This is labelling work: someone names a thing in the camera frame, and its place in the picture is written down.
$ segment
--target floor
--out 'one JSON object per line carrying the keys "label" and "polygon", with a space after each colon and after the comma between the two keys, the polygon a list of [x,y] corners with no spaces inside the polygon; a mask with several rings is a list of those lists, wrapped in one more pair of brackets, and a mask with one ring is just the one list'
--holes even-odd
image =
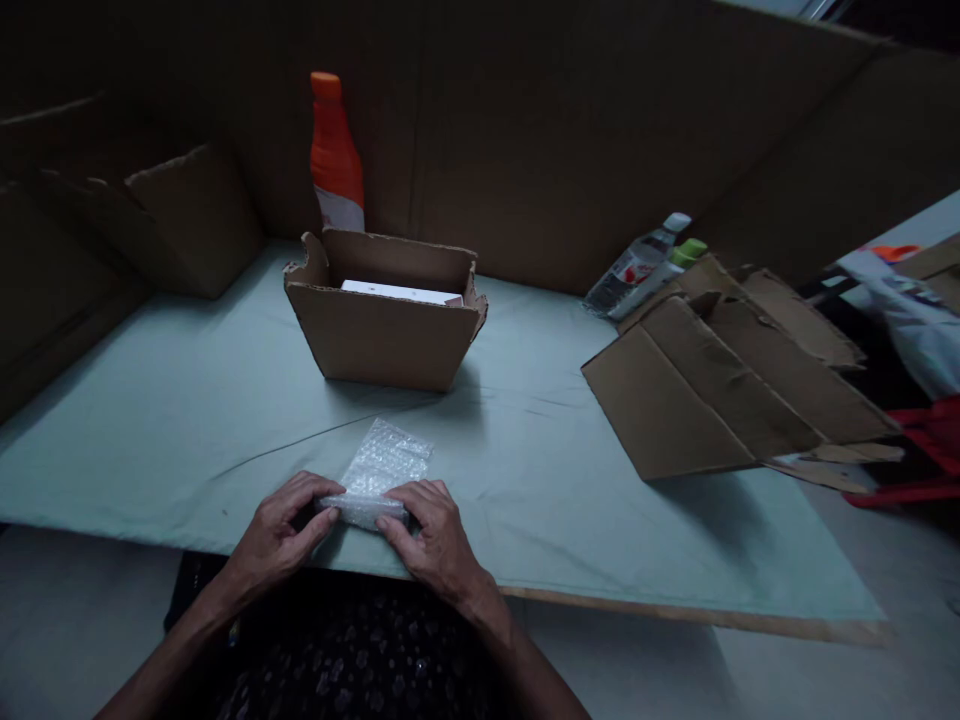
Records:
{"label": "floor", "polygon": [[[515,612],[601,718],[956,717],[960,546],[915,516],[804,485],[892,620],[866,649],[534,602]],[[161,638],[179,553],[0,535],[0,720],[89,718]]]}

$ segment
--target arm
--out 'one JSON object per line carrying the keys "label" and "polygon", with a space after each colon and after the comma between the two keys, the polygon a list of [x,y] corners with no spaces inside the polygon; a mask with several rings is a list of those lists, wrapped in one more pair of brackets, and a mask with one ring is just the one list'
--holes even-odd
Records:
{"label": "arm", "polygon": [[531,720],[589,720],[583,705],[514,620],[493,576],[480,567],[442,480],[407,483],[386,493],[420,521],[414,538],[401,522],[377,520],[410,574],[452,605],[480,635]]}
{"label": "arm", "polygon": [[97,714],[96,720],[155,717],[214,634],[303,565],[340,513],[327,508],[297,533],[290,525],[297,512],[315,497],[342,492],[343,488],[332,480],[301,471],[260,503],[223,570]]}

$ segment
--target hand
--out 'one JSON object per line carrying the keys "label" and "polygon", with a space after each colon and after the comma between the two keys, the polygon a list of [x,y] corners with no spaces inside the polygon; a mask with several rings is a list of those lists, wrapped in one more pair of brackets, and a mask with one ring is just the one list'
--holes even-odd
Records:
{"label": "hand", "polygon": [[303,565],[340,517],[337,508],[315,515],[299,533],[290,525],[314,498],[339,495],[333,480],[301,470],[264,498],[230,559],[214,579],[234,611],[246,606]]}
{"label": "hand", "polygon": [[395,518],[377,520],[411,575],[468,617],[488,602],[491,593],[499,600],[497,584],[474,557],[460,510],[443,480],[410,482],[384,495],[402,502],[423,527],[414,538]]}

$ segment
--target bubble wrap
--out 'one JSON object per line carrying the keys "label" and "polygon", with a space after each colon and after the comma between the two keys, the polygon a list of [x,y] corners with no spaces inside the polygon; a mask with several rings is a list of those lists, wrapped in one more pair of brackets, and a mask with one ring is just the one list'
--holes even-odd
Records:
{"label": "bubble wrap", "polygon": [[376,532],[376,520],[387,515],[408,524],[403,504],[382,497],[398,485],[426,477],[433,443],[425,442],[377,418],[360,449],[350,461],[340,484],[347,492],[319,501],[322,507],[340,508],[340,519]]}

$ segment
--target plastic bottle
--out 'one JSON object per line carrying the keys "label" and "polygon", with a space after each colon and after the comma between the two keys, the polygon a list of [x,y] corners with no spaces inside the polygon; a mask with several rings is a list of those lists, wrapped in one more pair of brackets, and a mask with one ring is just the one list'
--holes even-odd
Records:
{"label": "plastic bottle", "polygon": [[689,224],[688,215],[673,213],[662,227],[630,243],[613,267],[587,293],[583,306],[595,315],[606,317],[634,286],[643,282],[667,259],[677,240],[677,233]]}
{"label": "plastic bottle", "polygon": [[310,172],[323,226],[362,231],[363,167],[341,102],[340,78],[310,73],[310,86],[314,98]]}
{"label": "plastic bottle", "polygon": [[627,293],[627,296],[617,303],[610,311],[610,318],[623,320],[638,307],[649,300],[654,293],[671,280],[686,272],[707,251],[707,244],[690,238],[680,247],[674,249],[669,260],[664,260],[647,278]]}

